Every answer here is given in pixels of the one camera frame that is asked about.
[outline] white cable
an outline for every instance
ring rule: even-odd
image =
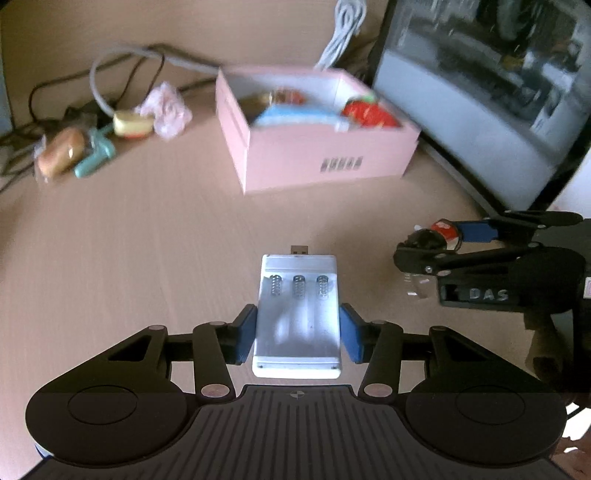
[[[368,6],[366,0],[338,0],[335,7],[335,34],[322,52],[317,69],[332,67],[345,52],[353,35],[359,35]]]
[[[121,53],[134,53],[140,57],[146,57],[148,59],[156,59],[161,60],[162,55],[164,55],[164,60],[171,63],[172,65],[176,65],[177,67],[181,67],[187,70],[193,70],[195,72],[202,72],[202,73],[209,73],[212,75],[217,75],[217,71],[219,70],[217,67],[212,67],[211,65],[205,65],[203,63],[197,63],[195,61],[190,61],[186,59],[181,59],[179,57],[174,57],[168,55],[167,53],[159,53],[154,50],[147,50],[146,48],[139,48],[134,47],[131,45],[117,45],[108,50],[105,50],[92,64],[90,68],[90,89],[92,91],[92,95],[95,97],[96,103],[100,106],[100,109],[104,111],[109,116],[113,116],[115,111],[109,106],[109,104],[105,101],[102,95],[99,93],[99,89],[96,87],[96,69],[97,67],[104,61],[105,57],[114,54],[121,54]]]

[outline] blue cloth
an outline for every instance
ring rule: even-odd
[[[454,225],[461,231],[463,242],[487,244],[499,238],[499,232],[485,220],[482,222],[454,222]]]
[[[254,121],[255,127],[294,124],[334,125],[340,130],[348,130],[351,122],[347,117],[330,109],[314,105],[271,105]]]

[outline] black gripper base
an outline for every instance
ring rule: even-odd
[[[392,407],[350,387],[249,385],[233,402],[202,407],[176,442],[115,468],[41,462],[27,480],[567,480],[549,460],[470,466],[419,443]]]

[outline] wall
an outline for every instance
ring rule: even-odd
[[[368,0],[366,38],[377,34],[387,0]],[[170,43],[220,63],[313,65],[334,29],[335,0],[12,0],[2,21],[9,98],[17,124],[30,120],[28,94],[37,83],[90,66],[114,43]],[[131,63],[101,74],[105,92],[123,87]],[[134,82],[133,104],[149,83],[147,64]],[[184,82],[167,67],[163,78]],[[63,114],[90,99],[87,80],[35,97],[38,116]]]

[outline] pink cardboard box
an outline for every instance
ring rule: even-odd
[[[249,126],[238,99],[276,88],[301,91],[314,104],[340,112],[348,100],[371,92],[343,70],[230,67],[216,82],[216,111],[242,190],[401,176],[417,148],[419,128],[381,102],[401,128],[352,128],[300,124]]]

